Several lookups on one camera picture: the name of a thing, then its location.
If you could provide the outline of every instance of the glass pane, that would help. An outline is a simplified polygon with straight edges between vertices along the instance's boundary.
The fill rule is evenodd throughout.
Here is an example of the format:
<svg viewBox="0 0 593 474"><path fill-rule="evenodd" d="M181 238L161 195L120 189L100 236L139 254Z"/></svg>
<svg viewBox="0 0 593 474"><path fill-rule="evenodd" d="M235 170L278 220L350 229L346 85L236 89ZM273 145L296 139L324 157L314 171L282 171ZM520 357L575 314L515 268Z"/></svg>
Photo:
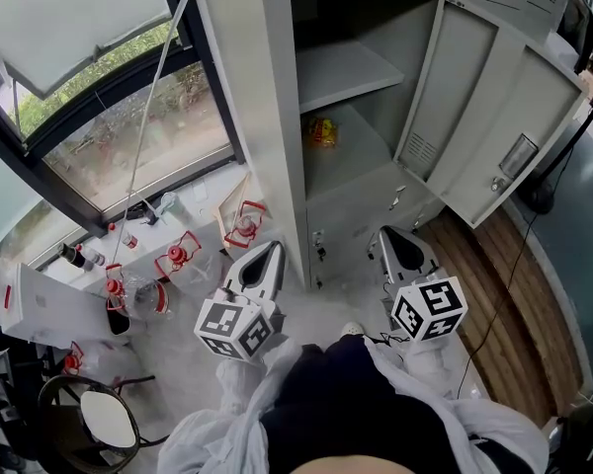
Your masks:
<svg viewBox="0 0 593 474"><path fill-rule="evenodd" d="M44 161L100 209L126 195L149 86L91 119ZM200 62L158 81L134 189L196 161L228 143Z"/></svg>
<svg viewBox="0 0 593 474"><path fill-rule="evenodd" d="M0 257L28 264L79 225L41 200L0 242Z"/></svg>
<svg viewBox="0 0 593 474"><path fill-rule="evenodd" d="M51 115L96 81L124 63L164 43L168 32L169 23L163 23L138 37L128 40L101 56L96 63L85 67L45 100L39 99L24 86L18 84L18 109L20 111L22 139L26 140ZM14 106L13 89L4 84L0 76L0 107L9 115L11 121L16 123Z"/></svg>

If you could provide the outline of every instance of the white shoe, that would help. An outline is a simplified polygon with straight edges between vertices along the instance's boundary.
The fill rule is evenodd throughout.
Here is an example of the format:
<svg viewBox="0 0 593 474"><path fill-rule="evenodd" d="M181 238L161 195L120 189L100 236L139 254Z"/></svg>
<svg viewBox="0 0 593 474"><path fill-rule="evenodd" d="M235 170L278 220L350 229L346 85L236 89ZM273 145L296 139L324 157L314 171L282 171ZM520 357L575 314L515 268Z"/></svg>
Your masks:
<svg viewBox="0 0 593 474"><path fill-rule="evenodd" d="M343 327L343 331L340 333L340 337L343 336L363 336L365 335L365 329L360 323L350 321Z"/></svg>

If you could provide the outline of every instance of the wooden floor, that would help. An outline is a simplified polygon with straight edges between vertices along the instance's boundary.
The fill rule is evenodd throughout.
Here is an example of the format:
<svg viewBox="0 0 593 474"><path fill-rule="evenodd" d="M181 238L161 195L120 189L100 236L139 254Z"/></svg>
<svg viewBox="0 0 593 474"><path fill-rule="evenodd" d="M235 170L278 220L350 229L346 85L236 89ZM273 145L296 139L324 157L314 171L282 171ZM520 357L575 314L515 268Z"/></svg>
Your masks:
<svg viewBox="0 0 593 474"><path fill-rule="evenodd" d="M446 209L419 236L462 284L469 311L459 334L469 353L496 316L474 355L492 399L540 427L564 414L582 383L577 355L551 288L507 214L499 208L471 230Z"/></svg>

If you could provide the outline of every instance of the yellow snack bag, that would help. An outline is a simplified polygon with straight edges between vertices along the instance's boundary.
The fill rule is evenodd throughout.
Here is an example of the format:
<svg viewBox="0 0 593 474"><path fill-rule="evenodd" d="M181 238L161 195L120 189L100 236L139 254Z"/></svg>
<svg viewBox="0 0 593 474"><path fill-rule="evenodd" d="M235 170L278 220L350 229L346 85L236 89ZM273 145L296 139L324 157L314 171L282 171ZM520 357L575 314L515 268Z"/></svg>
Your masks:
<svg viewBox="0 0 593 474"><path fill-rule="evenodd" d="M311 118L307 122L306 137L310 147L336 147L337 127L331 119Z"/></svg>

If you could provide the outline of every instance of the red bottle cap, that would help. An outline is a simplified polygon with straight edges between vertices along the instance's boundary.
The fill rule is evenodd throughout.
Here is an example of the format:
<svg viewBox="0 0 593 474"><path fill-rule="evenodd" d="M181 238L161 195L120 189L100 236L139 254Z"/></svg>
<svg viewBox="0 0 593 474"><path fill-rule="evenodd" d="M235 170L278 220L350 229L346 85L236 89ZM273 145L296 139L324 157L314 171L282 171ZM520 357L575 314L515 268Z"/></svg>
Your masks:
<svg viewBox="0 0 593 474"><path fill-rule="evenodd" d="M167 256L174 264L182 265L187 260L187 252L180 246L172 246L167 251Z"/></svg>
<svg viewBox="0 0 593 474"><path fill-rule="evenodd" d="M79 367L79 360L75 355L68 355L64 359L64 367L65 368L78 368Z"/></svg>
<svg viewBox="0 0 593 474"><path fill-rule="evenodd" d="M118 279L108 279L106 290L112 295L118 295L123 291L123 285Z"/></svg>
<svg viewBox="0 0 593 474"><path fill-rule="evenodd" d="M250 216L243 216L237 221L237 231L244 237L250 237L257 231L257 225Z"/></svg>

